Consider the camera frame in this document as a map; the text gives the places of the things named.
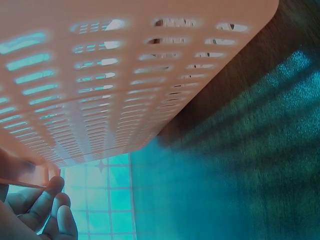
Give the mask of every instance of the finger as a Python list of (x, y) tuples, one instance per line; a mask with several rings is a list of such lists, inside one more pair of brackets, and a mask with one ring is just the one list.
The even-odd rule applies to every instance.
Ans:
[(60, 238), (58, 239), (78, 239), (78, 229), (70, 207), (65, 205), (61, 206), (58, 210), (57, 220), (60, 233)]
[(25, 214), (42, 194), (43, 189), (30, 188), (8, 194), (5, 202), (16, 215)]
[(70, 207), (70, 198), (65, 193), (59, 193), (53, 201), (51, 216), (49, 217), (42, 232), (42, 234), (47, 236), (49, 239), (56, 239), (59, 235), (57, 215), (59, 208), (63, 205)]
[(9, 185), (0, 184), (0, 200), (4, 203), (8, 194)]
[(38, 240), (40, 238), (0, 201), (0, 239)]
[(53, 177), (28, 213), (20, 215), (19, 219), (33, 231), (39, 231), (51, 212), (55, 196), (61, 192), (64, 184), (62, 177)]

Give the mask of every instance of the tile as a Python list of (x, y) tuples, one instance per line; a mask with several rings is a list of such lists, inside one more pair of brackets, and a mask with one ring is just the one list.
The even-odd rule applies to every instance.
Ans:
[(129, 156), (128, 153), (118, 155), (118, 156), (112, 156), (109, 157), (109, 164), (129, 164)]
[(87, 180), (86, 184), (88, 187), (107, 187), (107, 168), (105, 167), (102, 172), (100, 172), (97, 167), (88, 167), (87, 169)]
[(134, 236), (132, 234), (113, 235), (113, 240), (134, 240)]
[(86, 166), (71, 166), (65, 169), (64, 184), (66, 186), (84, 187), (86, 185)]
[(110, 167), (110, 187), (130, 187), (128, 167)]
[(76, 227), (78, 228), (78, 233), (87, 233), (88, 232), (88, 223), (87, 223), (86, 213), (73, 211), (72, 214), (73, 214), (73, 218), (76, 223)]
[(108, 210), (108, 191), (107, 189), (88, 189), (88, 210), (107, 211)]
[(79, 234), (77, 240), (89, 240), (89, 235)]
[(91, 235), (90, 236), (90, 240), (111, 240), (111, 236), (110, 235)]
[(85, 188), (66, 186), (64, 192), (71, 201), (71, 210), (86, 210), (86, 190)]
[(126, 189), (110, 190), (112, 210), (131, 210), (131, 191)]
[(115, 212), (111, 214), (111, 218), (114, 233), (132, 233), (131, 212)]
[(109, 233), (109, 214), (105, 212), (89, 212), (90, 233)]

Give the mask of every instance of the ventilation hole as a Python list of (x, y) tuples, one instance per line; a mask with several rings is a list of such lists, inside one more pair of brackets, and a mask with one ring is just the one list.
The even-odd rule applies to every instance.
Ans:
[(0, 54), (4, 55), (32, 45), (41, 44), (45, 42), (45, 40), (46, 35), (43, 32), (20, 36), (10, 41), (0, 43)]
[(39, 80), (42, 78), (51, 77), (53, 75), (55, 75), (55, 72), (53, 70), (38, 71), (38, 72), (34, 72), (31, 74), (16, 78), (15, 83), (16, 84), (24, 84), (24, 83), (32, 82), (32, 81)]
[(190, 91), (176, 91), (176, 92), (170, 92), (167, 95), (168, 96), (178, 96), (178, 95), (189, 95)]
[(41, 103), (44, 103), (44, 102), (47, 102), (47, 101), (57, 100), (59, 98), (60, 97), (58, 95), (46, 96), (46, 97), (38, 98), (38, 99), (35, 99), (35, 100), (31, 100), (31, 101), (29, 101), (29, 104), (30, 105), (41, 104)]
[(116, 58), (105, 58), (105, 59), (101, 59), (99, 61), (89, 61), (89, 62), (77, 63), (74, 65), (74, 68), (77, 70), (87, 69), (87, 68), (96, 67), (96, 66), (112, 65), (112, 64), (116, 64), (117, 62), (118, 62), (118, 60)]
[(174, 112), (175, 109), (166, 109), (166, 110), (161, 110), (160, 113), (166, 113), (166, 112)]
[(123, 120), (123, 119), (130, 119), (130, 118), (141, 118), (143, 117), (144, 115), (143, 114), (135, 114), (135, 115), (130, 115), (130, 116), (123, 116), (123, 117), (120, 117), (120, 120)]
[(240, 24), (221, 22), (221, 23), (216, 25), (216, 29), (224, 30), (224, 31), (243, 33), (243, 32), (246, 32), (248, 30), (248, 27), (245, 26), (245, 25), (240, 25)]
[(90, 140), (90, 143), (91, 143), (91, 145), (94, 145), (94, 144), (98, 144), (98, 143), (101, 143), (101, 142), (104, 142), (104, 141), (105, 141), (104, 137), (99, 137), (99, 138), (92, 138)]
[(145, 111), (147, 111), (147, 109), (145, 109), (145, 108), (143, 108), (143, 109), (137, 109), (137, 110), (132, 110), (132, 111), (124, 111), (123, 113), (121, 113), (121, 115), (128, 115), (128, 114), (145, 112)]
[(141, 79), (132, 81), (131, 85), (138, 85), (138, 84), (160, 84), (163, 83), (166, 79), (164, 77), (156, 77), (156, 78), (148, 78), (148, 79)]
[(195, 78), (203, 78), (204, 74), (191, 74), (191, 75), (182, 75), (179, 79), (195, 79)]
[(53, 118), (53, 117), (62, 117), (63, 115), (65, 115), (65, 113), (52, 113), (52, 114), (48, 114), (45, 116), (40, 117), (40, 119), (48, 119), (48, 118)]
[(26, 121), (21, 121), (21, 122), (15, 123), (15, 124), (11, 124), (11, 125), (5, 126), (3, 128), (4, 129), (11, 129), (11, 128), (14, 128), (14, 127), (17, 127), (17, 126), (20, 126), (20, 125), (25, 125), (25, 124), (27, 124)]
[(5, 122), (9, 122), (9, 121), (12, 121), (12, 120), (17, 120), (17, 119), (20, 119), (21, 116), (20, 115), (15, 115), (15, 116), (10, 116), (10, 117), (6, 117), (6, 118), (3, 118), (0, 120), (0, 124), (2, 123), (5, 123)]
[(48, 122), (46, 122), (44, 125), (62, 124), (62, 123), (66, 123), (67, 121), (68, 121), (67, 119), (48, 121)]
[(99, 91), (99, 90), (107, 90), (107, 89), (111, 89), (111, 88), (113, 88), (113, 85), (108, 84), (108, 85), (103, 85), (103, 86), (96, 86), (96, 87), (80, 89), (78, 92), (80, 94), (83, 94), (83, 93), (89, 93), (89, 92), (94, 92), (94, 91)]
[(9, 71), (14, 71), (27, 66), (48, 61), (49, 59), (50, 59), (50, 55), (48, 53), (40, 53), (40, 54), (28, 56), (26, 58), (22, 58), (16, 61), (12, 61), (6, 65), (6, 68)]
[(0, 104), (5, 104), (8, 102), (8, 98), (6, 97), (0, 97)]
[(42, 148), (42, 147), (44, 147), (44, 146), (46, 146), (47, 144), (46, 143), (43, 143), (44, 141), (41, 141), (42, 143), (39, 143), (39, 144), (36, 144), (36, 145), (34, 145), (34, 146), (30, 146), (29, 148), (30, 149), (40, 149), (40, 148)]
[(67, 138), (67, 137), (71, 137), (73, 136), (72, 133), (68, 133), (68, 134), (64, 134), (64, 135), (58, 135), (58, 136), (54, 136), (56, 139), (64, 139), (64, 138)]
[(64, 147), (64, 148), (75, 147), (75, 146), (77, 146), (77, 143), (63, 144), (63, 147)]
[(103, 111), (99, 111), (99, 112), (93, 112), (93, 113), (90, 113), (90, 114), (86, 114), (86, 115), (83, 115), (85, 118), (89, 118), (89, 117), (95, 117), (95, 116), (99, 116), (99, 115), (102, 115), (102, 114), (105, 114), (108, 110), (103, 110)]
[(177, 52), (161, 52), (154, 54), (143, 54), (138, 59), (141, 61), (152, 60), (152, 59), (177, 59), (180, 54)]
[(169, 107), (173, 107), (173, 106), (178, 106), (177, 104), (169, 104), (169, 105), (164, 105), (164, 106), (160, 106), (160, 108), (169, 108)]
[(101, 117), (97, 117), (97, 118), (85, 120), (84, 122), (85, 122), (85, 123), (92, 123), (92, 122), (96, 122), (96, 121), (101, 121), (102, 118), (108, 118), (108, 116), (101, 116)]
[(31, 141), (31, 140), (35, 140), (35, 139), (40, 139), (40, 137), (39, 136), (29, 137), (29, 138), (21, 140), (21, 142)]
[(67, 145), (67, 144), (77, 144), (77, 141), (75, 140), (74, 137), (71, 137), (71, 140), (63, 140), (63, 143), (62, 143), (64, 146)]
[(172, 88), (175, 89), (175, 88), (195, 88), (199, 86), (199, 83), (184, 83), (184, 84), (177, 84), (177, 85), (174, 85)]
[(100, 125), (105, 126), (105, 125), (106, 125), (106, 122), (105, 122), (105, 121), (103, 121), (103, 122), (97, 122), (97, 123), (94, 123), (94, 124), (85, 125), (85, 127), (86, 127), (86, 128), (91, 128), (91, 127), (100, 126)]
[(220, 58), (224, 56), (221, 52), (198, 52), (195, 54), (196, 58)]
[(154, 73), (154, 72), (168, 72), (172, 69), (170, 66), (153, 66), (138, 68), (134, 71), (135, 74)]
[(147, 44), (185, 44), (189, 42), (187, 37), (161, 37), (147, 39)]
[(108, 99), (110, 97), (111, 97), (111, 95), (94, 96), (94, 97), (88, 97), (88, 98), (81, 99), (79, 102), (80, 103), (89, 103), (89, 102), (94, 102), (94, 101), (101, 100), (101, 99)]
[(181, 94), (181, 92), (171, 92), (169, 95), (176, 95), (176, 94)]
[(139, 104), (133, 104), (133, 105), (127, 105), (124, 106), (123, 109), (127, 109), (127, 108), (134, 108), (134, 107), (139, 107), (139, 106), (149, 106), (150, 103), (146, 102), (146, 103), (139, 103)]
[(81, 110), (82, 111), (85, 111), (85, 112), (87, 112), (87, 111), (95, 111), (95, 110), (99, 110), (99, 112), (100, 113), (104, 113), (104, 112), (107, 112), (108, 110), (106, 109), (106, 110), (100, 110), (101, 109), (101, 107), (104, 107), (105, 105), (103, 105), (102, 104), (102, 106), (90, 106), (90, 107), (84, 107), (84, 108), (82, 108)]
[(164, 100), (163, 103), (173, 102), (173, 101), (182, 101), (182, 100), (184, 100), (184, 98), (172, 98), (172, 99)]
[(57, 143), (60, 143), (60, 144), (63, 144), (64, 142), (66, 142), (66, 141), (70, 141), (70, 140), (74, 140), (75, 141), (75, 137), (73, 136), (73, 137), (69, 137), (69, 136), (72, 136), (72, 134), (71, 133), (69, 133), (69, 134), (67, 134), (67, 135), (64, 135), (64, 136), (60, 136), (60, 137), (58, 137), (59, 138), (59, 140), (57, 140), (56, 142)]
[(91, 135), (98, 135), (98, 134), (102, 134), (102, 133), (105, 133), (106, 130), (103, 129), (103, 130), (98, 130), (98, 131), (93, 131), (93, 132), (88, 132), (87, 135), (88, 136), (91, 136)]
[(27, 145), (29, 148), (33, 148), (35, 146), (38, 146), (40, 144), (43, 144), (45, 141), (44, 140), (38, 140), (38, 141), (33, 141), (33, 142), (28, 142), (28, 143), (25, 143), (25, 145)]
[(156, 92), (156, 91), (159, 91), (159, 90), (160, 90), (159, 87), (145, 88), (145, 89), (129, 91), (128, 94), (139, 94), (139, 93), (146, 93), (146, 92)]
[(70, 126), (71, 126), (70, 124), (60, 125), (60, 126), (51, 127), (51, 128), (49, 128), (48, 130), (49, 130), (49, 131), (56, 131), (56, 130), (59, 130), (59, 129), (68, 128), (68, 127), (70, 127)]
[(5, 113), (9, 113), (9, 112), (12, 112), (12, 111), (15, 111), (16, 108), (14, 107), (6, 107), (6, 108), (3, 108), (3, 109), (0, 109), (0, 114), (5, 114)]
[(23, 132), (23, 131), (26, 131), (26, 130), (31, 130), (31, 129), (32, 129), (31, 127), (25, 127), (25, 128), (22, 128), (22, 129), (11, 131), (10, 133), (11, 134), (16, 134), (16, 133), (20, 133), (20, 132)]
[(191, 18), (161, 18), (154, 23), (155, 27), (165, 28), (192, 28), (199, 26), (195, 19)]
[(211, 69), (213, 68), (213, 64), (190, 64), (186, 68), (187, 69)]
[(53, 110), (53, 109), (62, 109), (64, 106), (59, 106), (59, 105), (52, 105), (52, 106), (47, 106), (47, 107), (43, 107), (43, 108), (39, 108), (37, 110), (35, 110), (34, 112), (35, 113), (41, 113), (41, 112), (44, 112), (44, 111), (48, 111), (48, 110)]
[(122, 129), (122, 128), (129, 127), (129, 126), (137, 126), (137, 125), (139, 125), (139, 124), (138, 123), (127, 124), (127, 125), (123, 125), (123, 126), (118, 126), (117, 129)]
[(73, 48), (75, 54), (87, 53), (99, 50), (117, 49), (121, 45), (120, 41), (103, 41), (95, 44), (79, 45)]
[(155, 96), (154, 95), (149, 95), (149, 96), (141, 96), (141, 97), (135, 97), (135, 98), (128, 98), (125, 100), (125, 102), (133, 102), (133, 101), (139, 101), (139, 100), (151, 100)]
[(131, 123), (131, 122), (139, 122), (141, 119), (133, 119), (133, 120), (128, 120), (128, 121), (120, 121), (118, 124), (124, 124), (124, 123)]
[(105, 129), (105, 126), (99, 126), (99, 127), (90, 128), (90, 129), (87, 129), (86, 131), (88, 133), (90, 133), (90, 132), (94, 132), (94, 131), (99, 130), (99, 129)]
[(93, 136), (88, 136), (88, 139), (96, 139), (98, 137), (104, 137), (104, 136), (105, 136), (104, 133), (103, 134), (97, 134), (97, 135), (93, 135)]
[(70, 31), (75, 34), (86, 34), (86, 33), (118, 30), (118, 29), (122, 29), (124, 26), (125, 26), (125, 21), (121, 19), (106, 19), (101, 21), (77, 23), (70, 28)]
[(94, 75), (94, 76), (85, 76), (77, 79), (78, 83), (89, 82), (92, 80), (100, 80), (100, 79), (109, 79), (114, 77), (116, 74), (114, 72), (107, 72), (104, 74)]
[(57, 87), (58, 87), (57, 84), (48, 84), (48, 85), (38, 86), (35, 88), (24, 90), (22, 93), (23, 93), (23, 95), (27, 96), (27, 95), (31, 95), (31, 94), (36, 94), (36, 93), (56, 89)]
[(35, 134), (36, 134), (35, 132), (30, 132), (30, 133), (22, 134), (22, 135), (15, 136), (15, 137), (16, 137), (16, 138), (24, 138), (24, 137), (26, 137), (26, 136), (35, 135)]
[(71, 132), (71, 129), (62, 130), (62, 131), (55, 131), (55, 132), (51, 133), (51, 135), (55, 136), (55, 135), (65, 134), (67, 132)]
[(204, 44), (215, 44), (215, 45), (234, 45), (235, 40), (221, 39), (221, 38), (208, 38), (204, 41)]

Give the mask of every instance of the wood grain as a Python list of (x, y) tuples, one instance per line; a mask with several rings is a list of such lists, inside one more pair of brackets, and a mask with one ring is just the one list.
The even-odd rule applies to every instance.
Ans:
[(139, 240), (318, 240), (320, 3), (274, 19), (130, 155)]

